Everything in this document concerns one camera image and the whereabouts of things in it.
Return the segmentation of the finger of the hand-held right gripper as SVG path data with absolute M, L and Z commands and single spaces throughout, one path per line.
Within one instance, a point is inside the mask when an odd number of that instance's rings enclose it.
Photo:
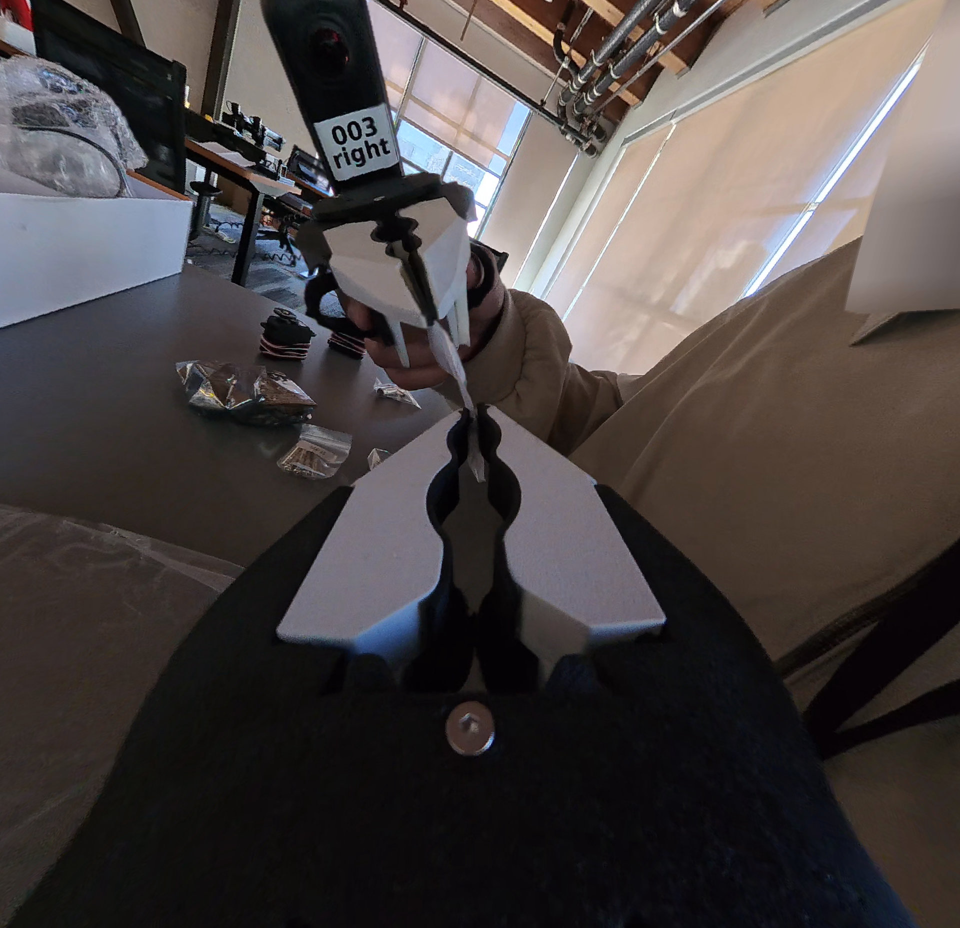
M 471 339 L 467 301 L 467 266 L 471 241 L 467 222 L 447 199 L 432 199 L 403 210 L 413 224 L 415 242 L 407 249 L 405 269 L 423 326 L 446 321 L 453 345 L 465 346 Z
M 400 242 L 374 238 L 376 228 L 373 221 L 360 221 L 322 233 L 339 287 L 390 325 L 433 324 L 436 304 L 413 255 Z

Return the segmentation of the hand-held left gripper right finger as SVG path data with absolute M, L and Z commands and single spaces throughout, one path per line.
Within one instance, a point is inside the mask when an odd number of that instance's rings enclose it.
M 618 496 L 501 410 L 476 421 L 501 519 L 475 622 L 486 689 L 533 692 L 564 657 L 659 634 L 666 615 L 605 503 Z

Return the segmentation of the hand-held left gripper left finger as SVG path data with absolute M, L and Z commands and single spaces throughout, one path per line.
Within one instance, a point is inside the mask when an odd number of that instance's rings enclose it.
M 288 643 L 382 658 L 414 692 L 467 680 L 474 636 L 445 522 L 471 416 L 453 412 L 360 478 L 279 623 Z

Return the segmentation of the small labelled clear zip bag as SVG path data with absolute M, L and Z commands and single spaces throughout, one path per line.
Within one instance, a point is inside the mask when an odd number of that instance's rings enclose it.
M 464 364 L 450 333 L 442 322 L 436 320 L 431 324 L 427 329 L 427 337 L 436 362 L 442 371 L 455 382 L 461 396 L 462 406 L 469 414 L 467 462 L 476 481 L 484 483 L 487 477 L 487 464 L 481 450 L 478 414 L 474 400 L 469 393 Z

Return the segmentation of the orange and white box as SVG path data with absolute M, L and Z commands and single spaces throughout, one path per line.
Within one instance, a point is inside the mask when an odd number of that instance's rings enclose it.
M 61 195 L 1 171 L 1 325 L 178 274 L 192 202 L 129 178 L 132 196 Z

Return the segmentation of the clear plastic bag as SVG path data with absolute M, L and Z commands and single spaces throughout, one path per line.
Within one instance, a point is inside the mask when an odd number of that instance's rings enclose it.
M 1 919 L 96 802 L 174 649 L 242 568 L 1 508 Z

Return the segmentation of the person's right forearm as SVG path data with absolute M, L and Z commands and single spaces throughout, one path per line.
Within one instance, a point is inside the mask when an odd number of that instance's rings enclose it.
M 559 454 L 569 456 L 634 393 L 641 377 L 589 371 L 570 361 L 558 313 L 533 295 L 506 289 L 499 321 L 464 365 L 476 404 L 498 408 Z

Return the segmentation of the person's right hand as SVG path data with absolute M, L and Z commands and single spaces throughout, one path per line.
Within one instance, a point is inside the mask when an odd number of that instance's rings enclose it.
M 466 287 L 471 297 L 478 296 L 483 288 L 487 292 L 482 302 L 469 311 L 470 343 L 459 348 L 463 363 L 478 355 L 495 334 L 506 300 L 507 289 L 500 278 L 498 254 L 486 245 L 474 242 L 471 246 L 471 259 L 466 267 Z M 346 318 L 357 330 L 369 332 L 374 328 L 371 309 L 347 296 L 340 288 L 337 288 L 337 297 Z M 375 337 L 364 339 L 366 353 L 392 382 L 404 390 L 425 390 L 444 382 L 449 375 L 432 354 L 426 332 L 409 326 L 403 332 L 409 366 L 402 364 L 396 348 L 385 345 Z

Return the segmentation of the gridded glass window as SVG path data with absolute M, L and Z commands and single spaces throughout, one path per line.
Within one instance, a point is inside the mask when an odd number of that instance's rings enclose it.
M 441 176 L 471 191 L 482 231 L 531 118 L 521 101 L 419 34 L 382 62 L 406 175 Z

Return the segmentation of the silver foil bag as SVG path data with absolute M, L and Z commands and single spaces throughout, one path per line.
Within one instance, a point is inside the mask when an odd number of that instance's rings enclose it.
M 306 422 L 316 402 L 282 371 L 263 365 L 189 359 L 175 364 L 187 403 L 208 417 L 253 427 Z

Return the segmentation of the bundle of ceiling pipes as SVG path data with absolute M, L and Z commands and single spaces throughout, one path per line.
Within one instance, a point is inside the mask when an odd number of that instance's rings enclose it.
M 699 47 L 686 55 L 678 48 L 744 0 L 635 0 L 629 7 L 626 1 L 567 0 L 553 31 L 558 131 L 590 157 L 606 146 L 611 130 L 604 119 L 614 103 L 636 105 L 630 89 L 663 67 L 689 70 Z

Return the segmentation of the beige roller blind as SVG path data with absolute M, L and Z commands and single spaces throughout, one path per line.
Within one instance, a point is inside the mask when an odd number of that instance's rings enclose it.
M 858 238 L 945 0 L 742 0 L 603 154 L 539 119 L 482 239 L 591 370 L 639 374 L 743 295 Z

